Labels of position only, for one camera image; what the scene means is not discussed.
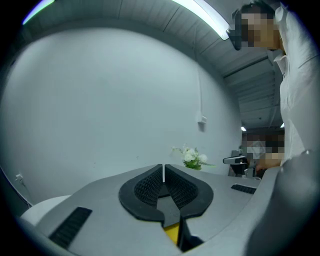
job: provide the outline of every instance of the gray panel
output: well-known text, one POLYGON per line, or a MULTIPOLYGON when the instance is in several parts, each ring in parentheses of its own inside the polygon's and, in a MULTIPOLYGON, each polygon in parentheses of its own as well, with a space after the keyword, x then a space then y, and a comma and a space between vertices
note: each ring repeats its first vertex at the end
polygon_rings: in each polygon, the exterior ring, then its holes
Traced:
POLYGON ((249 236, 264 214, 272 195, 280 167, 268 169, 257 190, 243 210, 219 234, 201 246, 184 253, 186 256, 244 256, 249 236))
POLYGON ((177 255, 160 222, 133 217, 120 204, 120 187, 155 165, 94 181, 48 212, 36 226, 49 236, 76 207, 92 210, 69 251, 77 255, 177 255))
POLYGON ((180 210, 171 196, 159 198, 156 208, 164 214, 164 228, 180 221, 180 210))
POLYGON ((206 182, 213 190, 213 201, 200 217, 186 220, 193 236, 203 241, 221 232, 245 207, 252 194, 231 189, 234 184, 257 188, 260 180, 211 174, 173 165, 179 170, 206 182))

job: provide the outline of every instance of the equipment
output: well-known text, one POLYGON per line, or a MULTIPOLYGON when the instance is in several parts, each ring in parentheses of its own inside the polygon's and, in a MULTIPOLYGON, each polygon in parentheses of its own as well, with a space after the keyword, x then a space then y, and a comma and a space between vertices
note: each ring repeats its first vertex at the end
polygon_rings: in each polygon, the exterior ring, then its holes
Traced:
POLYGON ((180 209, 177 245, 162 227, 166 216, 155 207, 161 164, 94 181, 48 212, 35 229, 21 225, 52 255, 61 254, 61 247, 65 255, 79 256, 270 255, 290 244, 317 207, 318 156, 307 151, 282 169, 268 169, 262 180, 165 165, 165 185, 180 209), (273 224, 276 234, 269 228, 273 224), (261 237, 268 239, 263 250, 255 241, 261 237))

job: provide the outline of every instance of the black vent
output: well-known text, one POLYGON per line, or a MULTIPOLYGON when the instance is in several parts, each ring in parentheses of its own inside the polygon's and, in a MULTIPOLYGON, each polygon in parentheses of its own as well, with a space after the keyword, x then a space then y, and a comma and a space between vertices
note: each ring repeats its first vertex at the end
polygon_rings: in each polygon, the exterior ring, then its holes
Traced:
POLYGON ((91 213, 90 209, 77 207, 49 239, 62 248, 68 248, 91 213))
POLYGON ((232 189, 234 190, 238 190, 238 191, 241 191, 241 192, 245 192, 245 193, 248 193, 248 194, 254 194, 256 192, 256 188, 254 187, 249 187, 249 186, 243 186, 243 185, 239 185, 239 184, 234 184, 232 185, 231 187, 232 189))

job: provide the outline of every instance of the yellow part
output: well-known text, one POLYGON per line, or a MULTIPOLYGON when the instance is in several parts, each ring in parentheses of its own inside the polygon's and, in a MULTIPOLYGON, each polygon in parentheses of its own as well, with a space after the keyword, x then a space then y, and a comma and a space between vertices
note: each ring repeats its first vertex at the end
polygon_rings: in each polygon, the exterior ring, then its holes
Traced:
POLYGON ((165 227, 164 231, 176 245, 178 243, 179 222, 171 226, 165 227))

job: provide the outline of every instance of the white wall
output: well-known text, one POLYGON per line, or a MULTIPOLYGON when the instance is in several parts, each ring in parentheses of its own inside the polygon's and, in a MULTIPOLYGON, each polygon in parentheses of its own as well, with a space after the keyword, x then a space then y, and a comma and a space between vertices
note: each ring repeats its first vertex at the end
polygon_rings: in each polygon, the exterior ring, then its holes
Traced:
POLYGON ((205 131, 199 130, 196 62, 151 37, 113 28, 56 33, 15 62, 0 103, 0 165, 20 173, 32 203, 153 164, 182 164, 187 143, 222 163, 241 143, 238 102, 199 67, 205 131))

